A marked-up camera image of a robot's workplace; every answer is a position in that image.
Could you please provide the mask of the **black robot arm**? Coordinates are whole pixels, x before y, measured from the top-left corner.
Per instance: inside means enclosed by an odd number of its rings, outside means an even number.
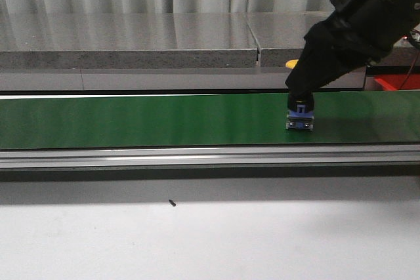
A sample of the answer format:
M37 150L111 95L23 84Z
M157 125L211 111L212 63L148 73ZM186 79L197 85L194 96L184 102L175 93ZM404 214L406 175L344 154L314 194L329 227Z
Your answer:
M331 0L334 11L314 24L285 83L306 94L388 56L395 42L419 24L419 0Z

